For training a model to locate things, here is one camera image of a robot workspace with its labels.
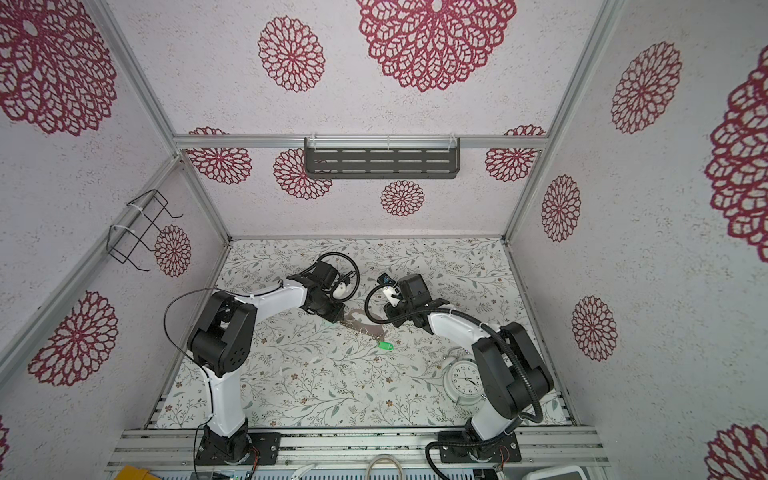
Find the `silver metal key bottle opener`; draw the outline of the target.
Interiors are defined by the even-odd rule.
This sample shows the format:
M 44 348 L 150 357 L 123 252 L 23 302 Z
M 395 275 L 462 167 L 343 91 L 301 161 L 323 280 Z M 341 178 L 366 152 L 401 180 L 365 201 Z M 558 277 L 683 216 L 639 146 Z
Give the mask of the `silver metal key bottle opener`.
M 366 335 L 376 341 L 384 341 L 386 337 L 384 326 L 370 321 L 363 309 L 347 309 L 341 324 L 355 333 Z

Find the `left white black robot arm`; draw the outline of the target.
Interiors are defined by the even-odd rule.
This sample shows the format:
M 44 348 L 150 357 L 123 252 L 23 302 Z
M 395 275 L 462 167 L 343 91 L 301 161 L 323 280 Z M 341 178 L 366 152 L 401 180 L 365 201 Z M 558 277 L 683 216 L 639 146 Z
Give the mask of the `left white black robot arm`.
M 190 333 L 187 349 L 207 379 L 211 418 L 202 427 L 194 460 L 201 465 L 238 465 L 254 459 L 258 443 L 249 435 L 241 398 L 243 367 L 257 323 L 291 309 L 328 322 L 343 319 L 345 302 L 360 285 L 356 263 L 342 273 L 323 254 L 305 270 L 253 293 L 221 289 L 208 298 Z

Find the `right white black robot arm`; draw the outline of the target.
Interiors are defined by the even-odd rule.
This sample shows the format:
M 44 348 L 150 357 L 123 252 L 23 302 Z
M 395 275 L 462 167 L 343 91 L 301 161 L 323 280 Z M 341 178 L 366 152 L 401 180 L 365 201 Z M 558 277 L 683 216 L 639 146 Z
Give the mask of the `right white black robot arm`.
M 387 299 L 381 324 L 400 327 L 410 322 L 471 354 L 483 401 L 465 427 L 466 443 L 490 445 L 525 421 L 544 420 L 543 398 L 553 390 L 554 380 L 520 323 L 494 327 L 483 322 L 446 299 L 434 298 L 419 274 L 399 280 L 382 274 L 372 292 L 382 292 Z

